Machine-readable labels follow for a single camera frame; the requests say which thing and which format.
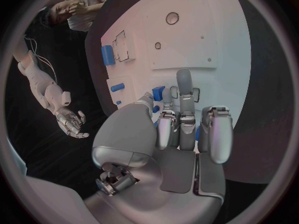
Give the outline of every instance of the man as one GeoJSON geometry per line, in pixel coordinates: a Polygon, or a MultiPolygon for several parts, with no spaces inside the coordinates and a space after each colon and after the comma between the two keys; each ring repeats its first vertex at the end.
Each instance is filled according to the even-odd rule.
{"type": "Polygon", "coordinates": [[[50,5],[42,11],[41,23],[54,27],[68,21],[70,29],[87,32],[105,1],[68,0],[50,5]]]}

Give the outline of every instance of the hole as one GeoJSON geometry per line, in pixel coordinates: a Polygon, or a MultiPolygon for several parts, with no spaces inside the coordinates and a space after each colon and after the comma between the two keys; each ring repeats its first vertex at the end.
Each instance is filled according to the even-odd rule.
{"type": "Polygon", "coordinates": [[[176,12],[171,12],[167,15],[166,17],[166,22],[169,25],[174,25],[178,22],[179,20],[179,16],[176,12]]]}
{"type": "Polygon", "coordinates": [[[161,43],[160,42],[157,42],[154,46],[157,50],[161,49],[161,43]]]}

